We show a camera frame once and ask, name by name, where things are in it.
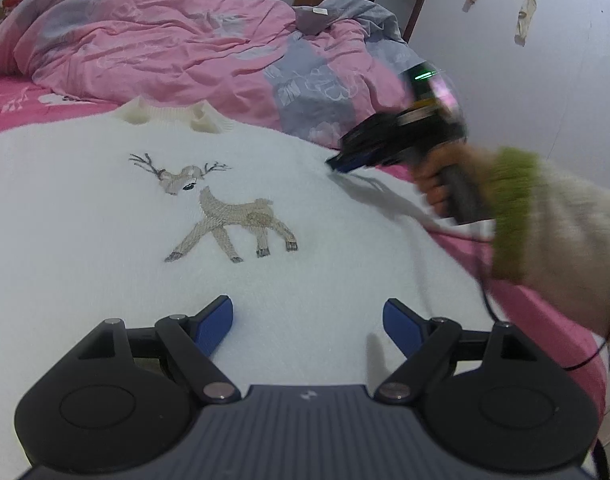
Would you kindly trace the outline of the green cuffed sleeve forearm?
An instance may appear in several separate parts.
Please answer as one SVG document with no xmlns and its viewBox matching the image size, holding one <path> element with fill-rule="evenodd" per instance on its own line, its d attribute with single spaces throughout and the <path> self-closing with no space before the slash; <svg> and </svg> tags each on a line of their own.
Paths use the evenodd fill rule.
<svg viewBox="0 0 610 480">
<path fill-rule="evenodd" d="M 487 186 L 494 278 L 535 290 L 610 343 L 610 190 L 516 148 L 494 156 Z"/>
</svg>

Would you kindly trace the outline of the right hand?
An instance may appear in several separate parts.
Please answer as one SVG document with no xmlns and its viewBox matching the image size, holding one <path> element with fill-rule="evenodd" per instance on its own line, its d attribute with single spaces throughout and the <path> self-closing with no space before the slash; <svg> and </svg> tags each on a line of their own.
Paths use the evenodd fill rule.
<svg viewBox="0 0 610 480">
<path fill-rule="evenodd" d="M 480 218 L 491 220 L 491 184 L 490 176 L 496 153 L 476 148 L 465 142 L 447 142 L 432 148 L 416 165 L 410 166 L 410 176 L 417 188 L 425 196 L 425 201 L 435 214 L 442 218 L 451 218 L 450 200 L 453 188 L 443 182 L 439 171 L 446 167 L 458 166 L 468 180 L 476 187 L 480 201 Z"/>
</svg>

